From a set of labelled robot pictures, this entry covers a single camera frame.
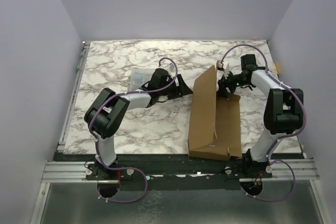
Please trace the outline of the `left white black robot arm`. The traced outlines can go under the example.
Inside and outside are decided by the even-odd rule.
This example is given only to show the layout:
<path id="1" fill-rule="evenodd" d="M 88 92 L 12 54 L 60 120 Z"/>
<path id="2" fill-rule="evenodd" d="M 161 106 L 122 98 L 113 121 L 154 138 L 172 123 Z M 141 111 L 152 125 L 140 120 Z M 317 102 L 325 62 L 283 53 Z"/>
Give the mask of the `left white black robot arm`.
<path id="1" fill-rule="evenodd" d="M 172 77 L 167 70 L 155 69 L 151 79 L 134 91 L 116 93 L 104 88 L 85 113 L 84 120 L 95 139 L 95 167 L 104 179 L 119 173 L 116 167 L 114 135 L 127 111 L 149 108 L 160 103 L 161 97 L 168 100 L 193 94 L 181 74 Z"/>

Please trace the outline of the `brown cardboard box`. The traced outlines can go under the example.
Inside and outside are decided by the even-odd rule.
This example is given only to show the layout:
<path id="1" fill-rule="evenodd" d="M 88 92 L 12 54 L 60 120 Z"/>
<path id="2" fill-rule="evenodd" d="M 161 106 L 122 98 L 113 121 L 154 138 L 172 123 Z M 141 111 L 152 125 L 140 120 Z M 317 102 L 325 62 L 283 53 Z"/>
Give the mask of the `brown cardboard box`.
<path id="1" fill-rule="evenodd" d="M 194 81 L 188 155 L 219 161 L 241 158 L 240 96 L 219 97 L 216 86 L 214 65 Z"/>

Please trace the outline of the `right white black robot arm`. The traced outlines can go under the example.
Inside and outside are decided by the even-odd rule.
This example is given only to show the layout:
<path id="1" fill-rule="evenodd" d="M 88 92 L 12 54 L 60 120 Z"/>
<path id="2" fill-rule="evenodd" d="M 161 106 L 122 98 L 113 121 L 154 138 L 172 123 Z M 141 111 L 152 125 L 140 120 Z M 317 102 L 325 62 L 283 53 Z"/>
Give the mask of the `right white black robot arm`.
<path id="1" fill-rule="evenodd" d="M 223 61 L 217 69 L 223 75 L 218 81 L 218 97 L 230 98 L 236 88 L 258 88 L 266 97 L 264 130 L 255 145 L 242 157 L 241 171 L 246 177 L 254 177 L 268 165 L 272 153 L 280 142 L 293 137 L 305 124 L 303 91 L 286 86 L 276 79 L 267 66 L 259 66 L 254 54 L 240 58 L 241 72 L 233 74 Z"/>

